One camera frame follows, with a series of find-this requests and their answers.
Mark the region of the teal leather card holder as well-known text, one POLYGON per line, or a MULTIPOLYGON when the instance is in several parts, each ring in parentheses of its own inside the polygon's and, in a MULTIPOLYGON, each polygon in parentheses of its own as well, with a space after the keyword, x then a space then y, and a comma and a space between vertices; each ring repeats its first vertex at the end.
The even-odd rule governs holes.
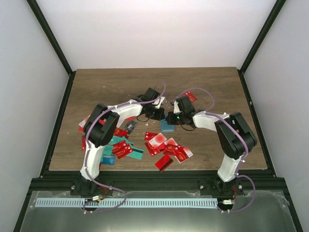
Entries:
POLYGON ((162 133, 175 131, 175 126, 169 125, 165 119, 160 120, 159 124, 162 133))

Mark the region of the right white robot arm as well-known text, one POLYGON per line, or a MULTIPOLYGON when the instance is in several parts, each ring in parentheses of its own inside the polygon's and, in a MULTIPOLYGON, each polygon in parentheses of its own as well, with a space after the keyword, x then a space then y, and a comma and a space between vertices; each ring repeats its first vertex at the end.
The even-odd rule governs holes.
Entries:
POLYGON ((170 125, 188 125, 192 129, 207 129, 217 133, 224 158, 213 181, 213 188, 227 194, 239 175, 240 164, 257 145, 257 138, 241 113, 215 114, 197 110, 186 96, 171 102, 173 111, 166 121, 170 125))

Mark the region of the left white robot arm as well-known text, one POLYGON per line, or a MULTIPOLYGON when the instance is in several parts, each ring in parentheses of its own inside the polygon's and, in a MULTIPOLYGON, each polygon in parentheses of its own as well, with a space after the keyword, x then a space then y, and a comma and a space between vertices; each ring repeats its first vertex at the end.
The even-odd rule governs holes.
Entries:
POLYGON ((82 190, 87 195, 94 195, 98 191, 98 177, 100 160, 104 147, 110 142, 117 127, 130 117, 140 115, 155 115, 156 120, 164 116, 161 107, 166 97, 152 88, 133 99, 118 105, 106 106, 98 104, 83 127, 85 133, 85 157, 80 174, 84 179, 82 190))

